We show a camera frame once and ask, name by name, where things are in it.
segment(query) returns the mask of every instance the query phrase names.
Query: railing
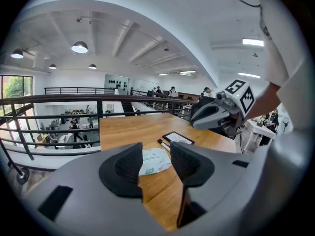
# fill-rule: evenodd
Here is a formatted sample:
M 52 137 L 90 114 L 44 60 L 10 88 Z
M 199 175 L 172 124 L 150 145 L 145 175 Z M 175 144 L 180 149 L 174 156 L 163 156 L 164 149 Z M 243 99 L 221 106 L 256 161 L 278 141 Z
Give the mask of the railing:
M 114 88 L 61 87 L 45 88 L 45 94 L 114 94 Z
M 42 115 L 42 116 L 22 116 L 22 114 L 33 107 L 34 103 L 47 103 L 47 102 L 77 102 L 77 101 L 95 101 L 97 107 L 96 114 L 78 114 L 78 115 Z M 24 137 L 24 133 L 29 134 L 62 134 L 62 133 L 74 133 L 74 132 L 89 132 L 89 131 L 99 131 L 99 128 L 86 128 L 86 129 L 70 129 L 70 130 L 22 130 L 18 119 L 54 119 L 54 118 L 84 118 L 84 117 L 93 117 L 97 119 L 99 123 L 99 119 L 103 117 L 112 117 L 112 116 L 123 116 L 126 114 L 131 114 L 134 112 L 122 112 L 122 113 L 104 113 L 103 112 L 103 101 L 118 101 L 118 102 L 143 102 L 145 104 L 155 104 L 155 109 L 152 111 L 141 111 L 137 112 L 137 114 L 152 114 L 152 113 L 171 113 L 177 115 L 180 111 L 186 110 L 185 108 L 181 108 L 181 106 L 187 104 L 195 104 L 196 102 L 190 100 L 182 100 L 182 99 L 173 99 L 173 98 L 155 98 L 155 97 L 146 97 L 146 96 L 126 96 L 126 95 L 113 95 L 113 94 L 52 94 L 52 95 L 35 95 L 35 96 L 26 96 L 20 98 L 10 98 L 10 99 L 2 99 L 0 100 L 0 105 L 11 105 L 12 113 L 9 115 L 1 116 L 0 122 L 5 123 L 9 121 L 14 121 L 16 125 L 16 129 L 12 128 L 3 128 L 0 127 L 0 130 L 3 131 L 11 131 L 17 132 L 20 138 L 20 141 L 10 140 L 7 138 L 0 137 L 0 145 L 7 156 L 8 160 L 11 162 L 13 167 L 17 170 L 20 178 L 25 177 L 25 173 L 18 169 L 13 160 L 11 159 L 9 153 L 7 151 L 12 151 L 14 153 L 27 154 L 28 157 L 33 161 L 34 157 L 38 156 L 55 156 L 55 157 L 75 157 L 82 156 L 84 153 L 38 153 L 32 152 L 34 149 L 29 148 L 29 146 L 73 146 L 73 145 L 84 145 L 84 144 L 95 144 L 99 143 L 100 140 L 96 141 L 85 141 L 85 142 L 70 142 L 70 143 L 37 143 L 37 142 L 27 142 Z M 16 110 L 15 104 L 27 104 L 24 107 Z M 13 144 L 21 144 L 23 147 L 14 147 L 14 146 L 5 146 L 3 141 L 11 142 Z M 89 150 L 89 153 L 98 152 L 99 149 L 95 151 Z
M 137 90 L 133 90 L 132 91 L 132 95 L 133 96 L 138 96 L 138 97 L 153 97 L 154 99 L 180 99 L 177 97 L 170 97 L 161 93 L 152 93 L 152 92 L 144 92 L 144 91 L 137 91 Z M 143 102 L 147 107 L 153 108 L 155 110 L 168 110 L 172 108 L 172 104 L 169 104 L 168 102 Z M 181 111 L 176 111 L 175 115 L 177 115 L 178 117 L 185 119 L 185 120 L 189 120 L 190 117 L 190 113 L 191 113 L 191 107 L 192 107 L 192 103 L 194 103 L 194 101 L 192 100 L 186 100 L 185 103 L 182 104 L 176 104 L 175 108 L 180 108 L 182 109 Z

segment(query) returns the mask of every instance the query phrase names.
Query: dome pendant light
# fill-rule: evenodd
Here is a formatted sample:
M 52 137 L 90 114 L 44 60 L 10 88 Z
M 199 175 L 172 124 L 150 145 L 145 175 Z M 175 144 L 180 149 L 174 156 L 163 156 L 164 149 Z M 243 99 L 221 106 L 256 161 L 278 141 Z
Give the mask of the dome pendant light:
M 20 48 L 15 49 L 14 52 L 11 54 L 11 57 L 15 59 L 21 59 L 23 58 L 23 51 Z
M 90 65 L 89 65 L 89 68 L 90 68 L 90 69 L 96 69 L 96 65 L 95 65 L 95 64 L 90 64 Z
M 87 53 L 88 46 L 83 41 L 75 42 L 75 44 L 71 47 L 71 49 L 76 53 Z
M 51 65 L 49 66 L 49 69 L 57 69 L 57 67 L 56 67 L 55 64 L 51 64 Z

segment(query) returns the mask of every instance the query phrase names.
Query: black slot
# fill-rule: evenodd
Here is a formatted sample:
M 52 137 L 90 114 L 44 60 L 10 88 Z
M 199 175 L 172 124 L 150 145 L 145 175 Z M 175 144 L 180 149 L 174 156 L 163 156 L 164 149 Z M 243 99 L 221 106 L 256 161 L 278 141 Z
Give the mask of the black slot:
M 40 205 L 38 211 L 51 221 L 54 221 L 72 190 L 73 189 L 68 186 L 58 185 Z
M 240 166 L 240 167 L 243 167 L 243 168 L 247 168 L 249 163 L 243 162 L 243 161 L 240 161 L 240 160 L 236 160 L 232 164 Z

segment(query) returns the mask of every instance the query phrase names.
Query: desk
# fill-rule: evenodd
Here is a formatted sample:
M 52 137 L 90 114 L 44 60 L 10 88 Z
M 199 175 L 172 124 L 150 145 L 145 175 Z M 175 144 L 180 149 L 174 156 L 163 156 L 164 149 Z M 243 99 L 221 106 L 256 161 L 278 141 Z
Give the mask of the desk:
M 251 135 L 244 147 L 244 150 L 246 150 L 246 148 L 248 147 L 248 144 L 250 143 L 251 141 L 251 138 L 253 136 L 254 133 L 256 134 L 259 134 L 259 135 L 263 135 L 263 136 L 267 136 L 271 139 L 275 139 L 276 138 L 276 134 L 274 132 L 272 132 L 270 129 L 266 128 L 265 126 L 262 126 L 262 127 L 259 127 L 257 126 L 257 122 L 253 121 L 253 120 L 248 120 L 245 122 L 245 127 L 246 128 L 252 128 L 252 131 L 251 131 Z
M 233 140 L 210 130 L 196 130 L 188 121 L 171 114 L 102 118 L 100 145 L 102 150 L 106 150 L 142 142 L 143 149 L 164 149 L 157 140 L 172 131 L 194 140 L 197 146 L 236 153 Z M 176 230 L 183 184 L 174 167 L 157 174 L 140 176 L 139 186 L 148 212 L 167 230 Z

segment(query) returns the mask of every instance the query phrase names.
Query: staircase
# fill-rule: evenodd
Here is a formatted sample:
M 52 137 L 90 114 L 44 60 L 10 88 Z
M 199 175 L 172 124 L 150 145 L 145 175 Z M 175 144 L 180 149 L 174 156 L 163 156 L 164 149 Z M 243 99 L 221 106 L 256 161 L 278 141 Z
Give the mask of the staircase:
M 125 114 L 125 116 L 135 116 L 131 102 L 122 102 L 124 112 L 133 112 L 132 114 Z

